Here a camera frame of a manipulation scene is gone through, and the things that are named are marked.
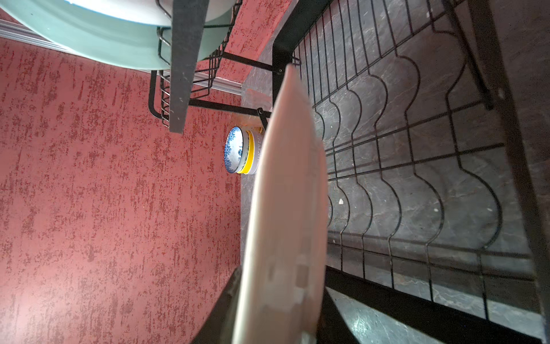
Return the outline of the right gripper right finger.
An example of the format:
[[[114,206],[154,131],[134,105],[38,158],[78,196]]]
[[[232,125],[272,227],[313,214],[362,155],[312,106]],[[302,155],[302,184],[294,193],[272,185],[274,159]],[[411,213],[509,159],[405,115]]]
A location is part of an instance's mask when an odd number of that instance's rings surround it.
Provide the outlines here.
[[[316,333],[317,343],[359,343],[338,311],[328,289],[324,289]]]

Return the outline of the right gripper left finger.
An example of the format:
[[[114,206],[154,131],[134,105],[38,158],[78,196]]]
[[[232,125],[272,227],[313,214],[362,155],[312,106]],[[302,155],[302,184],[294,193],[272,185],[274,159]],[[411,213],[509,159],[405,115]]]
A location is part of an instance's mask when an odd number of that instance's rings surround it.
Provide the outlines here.
[[[232,343],[241,279],[242,266],[238,266],[230,276],[202,328],[191,341],[192,344]]]

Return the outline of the yellow bowl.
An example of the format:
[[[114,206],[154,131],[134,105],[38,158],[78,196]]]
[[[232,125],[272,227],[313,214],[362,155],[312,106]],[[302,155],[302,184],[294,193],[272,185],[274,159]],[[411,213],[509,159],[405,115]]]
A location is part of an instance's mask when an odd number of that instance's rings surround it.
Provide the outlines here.
[[[249,174],[250,170],[252,170],[252,165],[254,162],[254,155],[255,155],[255,144],[254,144],[254,135],[250,130],[246,131],[247,137],[248,137],[248,150],[246,154],[243,154],[244,165],[239,170],[239,174]]]

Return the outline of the white blue floral bowl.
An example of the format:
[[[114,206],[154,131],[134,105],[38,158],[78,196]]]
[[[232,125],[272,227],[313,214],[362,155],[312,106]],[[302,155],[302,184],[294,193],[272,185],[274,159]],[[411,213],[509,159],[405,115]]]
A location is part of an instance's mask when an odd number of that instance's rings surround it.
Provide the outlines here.
[[[224,163],[227,172],[241,173],[249,152],[249,134],[239,126],[233,127],[226,139]]]

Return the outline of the pale pink bowl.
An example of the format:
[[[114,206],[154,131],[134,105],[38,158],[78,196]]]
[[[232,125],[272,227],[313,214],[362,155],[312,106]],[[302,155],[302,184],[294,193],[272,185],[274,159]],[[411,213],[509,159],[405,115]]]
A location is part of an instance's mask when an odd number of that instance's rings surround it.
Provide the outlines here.
[[[263,141],[264,141],[264,134],[253,129],[252,130],[252,137],[253,137],[253,141],[254,141],[254,156],[253,156],[253,161],[252,161],[252,167],[249,171],[250,175],[254,175],[258,170],[260,155],[261,155],[261,152],[262,152],[262,146],[263,146]]]

